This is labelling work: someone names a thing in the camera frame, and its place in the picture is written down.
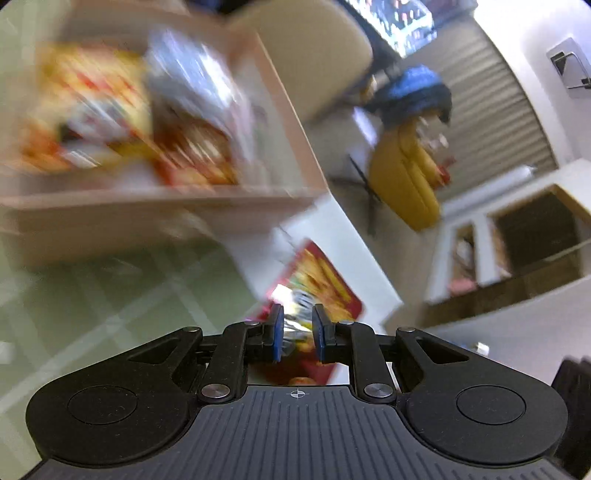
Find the yellow chair with blue cloth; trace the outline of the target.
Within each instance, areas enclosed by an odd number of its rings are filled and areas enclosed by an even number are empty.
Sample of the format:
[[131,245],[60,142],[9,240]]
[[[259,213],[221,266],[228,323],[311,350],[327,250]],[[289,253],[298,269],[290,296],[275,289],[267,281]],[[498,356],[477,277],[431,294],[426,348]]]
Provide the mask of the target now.
[[356,106],[376,116],[382,131],[366,166],[349,157],[356,180],[332,179],[336,184],[358,185],[369,196],[368,233],[377,228],[378,207],[385,205],[415,232],[436,225],[441,207],[436,190],[450,183],[448,165],[438,165],[420,141],[418,126],[433,117],[450,123],[453,99],[441,76],[425,65],[389,74],[379,85],[370,80]]

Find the blue white clear packet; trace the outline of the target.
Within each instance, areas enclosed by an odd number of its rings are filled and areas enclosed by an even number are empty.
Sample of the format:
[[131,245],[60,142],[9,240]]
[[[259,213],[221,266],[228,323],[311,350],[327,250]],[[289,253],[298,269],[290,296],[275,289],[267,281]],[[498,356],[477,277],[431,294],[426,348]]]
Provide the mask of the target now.
[[219,52],[177,30],[160,28],[148,36],[145,60],[153,99],[221,130],[239,160],[256,159],[252,102]]

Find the orange-red nut snack packet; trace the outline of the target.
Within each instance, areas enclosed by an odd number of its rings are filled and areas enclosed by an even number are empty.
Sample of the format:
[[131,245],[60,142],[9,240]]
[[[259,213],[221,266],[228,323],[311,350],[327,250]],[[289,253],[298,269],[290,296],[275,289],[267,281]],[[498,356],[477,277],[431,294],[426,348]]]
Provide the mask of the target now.
[[173,187],[238,185],[228,135],[211,123],[169,107],[155,112],[156,173]]

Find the fish tank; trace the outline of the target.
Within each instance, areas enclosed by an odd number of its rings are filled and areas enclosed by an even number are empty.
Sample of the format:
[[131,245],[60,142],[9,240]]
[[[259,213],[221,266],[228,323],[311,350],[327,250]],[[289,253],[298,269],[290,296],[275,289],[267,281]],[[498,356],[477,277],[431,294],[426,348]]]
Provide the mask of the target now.
[[340,1],[369,34],[376,34],[401,58],[437,38],[432,12],[422,1]]

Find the red shiny snack packet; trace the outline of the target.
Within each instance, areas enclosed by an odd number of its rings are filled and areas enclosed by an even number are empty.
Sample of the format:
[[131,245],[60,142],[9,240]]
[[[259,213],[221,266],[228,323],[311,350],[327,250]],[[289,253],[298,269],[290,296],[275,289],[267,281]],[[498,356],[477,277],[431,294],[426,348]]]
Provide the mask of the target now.
[[321,304],[332,322],[356,321],[363,302],[314,241],[308,240],[276,281],[259,310],[249,316],[264,321],[274,304],[283,306],[283,347],[280,362],[257,364],[254,371],[276,385],[325,385],[335,370],[315,356],[311,310]]

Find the green checked tablecloth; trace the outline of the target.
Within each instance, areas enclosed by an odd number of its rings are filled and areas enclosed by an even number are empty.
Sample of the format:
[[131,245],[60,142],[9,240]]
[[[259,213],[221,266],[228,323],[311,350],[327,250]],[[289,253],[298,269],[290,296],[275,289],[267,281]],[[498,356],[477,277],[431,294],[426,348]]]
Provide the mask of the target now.
[[206,334],[252,312],[263,286],[223,247],[198,243],[19,270],[1,256],[1,476],[39,460],[32,394],[61,375],[181,327]]

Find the yellow guoba snack bag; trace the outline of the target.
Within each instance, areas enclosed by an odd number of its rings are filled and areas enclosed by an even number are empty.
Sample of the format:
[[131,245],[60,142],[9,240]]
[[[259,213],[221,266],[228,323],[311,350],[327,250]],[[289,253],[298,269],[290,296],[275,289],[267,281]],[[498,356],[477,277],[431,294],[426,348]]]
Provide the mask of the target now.
[[138,53],[104,43],[54,43],[39,65],[38,95],[20,156],[46,173],[92,170],[154,154],[152,114]]

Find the beige chair right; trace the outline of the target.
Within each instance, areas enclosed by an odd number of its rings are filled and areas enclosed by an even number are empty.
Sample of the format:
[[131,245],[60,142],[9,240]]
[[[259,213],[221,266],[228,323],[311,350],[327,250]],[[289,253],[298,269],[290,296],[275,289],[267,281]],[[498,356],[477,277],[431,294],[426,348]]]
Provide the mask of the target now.
[[228,25],[259,34],[301,122],[331,107],[373,61],[366,33],[335,1],[253,1]]

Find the pink cardboard box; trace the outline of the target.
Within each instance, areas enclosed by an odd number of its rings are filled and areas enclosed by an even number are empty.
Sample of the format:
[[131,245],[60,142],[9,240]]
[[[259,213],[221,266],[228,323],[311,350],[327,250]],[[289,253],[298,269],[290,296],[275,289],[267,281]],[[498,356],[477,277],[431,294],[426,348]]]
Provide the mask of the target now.
[[[252,102],[256,159],[242,161],[233,153],[238,185],[173,187],[154,169],[154,115],[169,106],[148,90],[145,53],[149,34],[160,28],[211,45]],[[37,100],[41,57],[54,43],[104,43],[142,56],[152,156],[63,173],[37,171],[22,161],[23,125]],[[35,65],[10,87],[1,136],[1,238],[19,267],[266,231],[327,192],[303,126],[256,32],[226,26],[204,13],[177,13],[141,1],[75,1],[36,55]]]

